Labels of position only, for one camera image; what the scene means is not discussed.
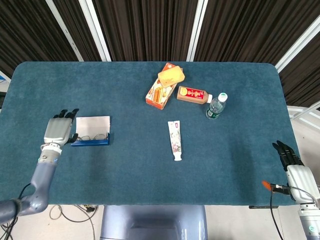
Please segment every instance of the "brown bottle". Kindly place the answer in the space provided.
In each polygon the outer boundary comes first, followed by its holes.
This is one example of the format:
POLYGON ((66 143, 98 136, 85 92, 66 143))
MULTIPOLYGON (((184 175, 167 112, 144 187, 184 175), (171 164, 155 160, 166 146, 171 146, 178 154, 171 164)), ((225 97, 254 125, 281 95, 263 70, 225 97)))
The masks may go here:
POLYGON ((211 103, 212 95, 204 90, 195 89, 186 86, 179 86, 176 99, 196 104, 211 103))

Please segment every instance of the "orange cable tip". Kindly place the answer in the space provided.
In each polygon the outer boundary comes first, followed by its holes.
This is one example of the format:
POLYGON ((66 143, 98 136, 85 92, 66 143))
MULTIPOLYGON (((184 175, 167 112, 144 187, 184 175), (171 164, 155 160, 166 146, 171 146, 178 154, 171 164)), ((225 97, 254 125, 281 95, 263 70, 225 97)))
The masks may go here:
POLYGON ((262 185, 263 185, 266 189, 268 189, 269 191, 271 191, 271 185, 270 185, 269 182, 263 180, 263 181, 262 181, 262 185))

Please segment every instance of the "yellow sponge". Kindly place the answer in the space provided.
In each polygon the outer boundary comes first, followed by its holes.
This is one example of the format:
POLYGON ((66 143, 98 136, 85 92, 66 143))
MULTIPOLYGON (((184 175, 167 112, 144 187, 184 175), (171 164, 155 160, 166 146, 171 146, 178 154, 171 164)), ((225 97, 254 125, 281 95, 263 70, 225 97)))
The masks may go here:
POLYGON ((179 66, 175 66, 168 70, 158 73, 158 78, 161 85, 167 88, 173 84, 177 84, 185 80, 185 75, 179 66))

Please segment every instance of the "toothpaste tube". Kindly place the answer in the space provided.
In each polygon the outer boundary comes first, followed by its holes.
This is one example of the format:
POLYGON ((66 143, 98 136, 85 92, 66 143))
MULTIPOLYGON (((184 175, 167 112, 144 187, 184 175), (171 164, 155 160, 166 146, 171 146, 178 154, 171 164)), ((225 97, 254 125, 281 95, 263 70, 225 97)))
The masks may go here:
POLYGON ((168 121, 170 141, 175 161, 181 161, 180 121, 168 121))

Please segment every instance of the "red label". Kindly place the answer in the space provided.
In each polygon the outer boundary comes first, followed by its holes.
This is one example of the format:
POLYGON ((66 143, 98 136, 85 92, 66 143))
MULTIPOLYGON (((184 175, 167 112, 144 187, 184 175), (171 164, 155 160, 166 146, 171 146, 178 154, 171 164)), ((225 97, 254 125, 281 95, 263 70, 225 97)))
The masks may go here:
POLYGON ((195 90, 187 87, 186 87, 186 90, 188 91, 186 94, 187 97, 195 98, 195 99, 204 99, 204 91, 195 90))

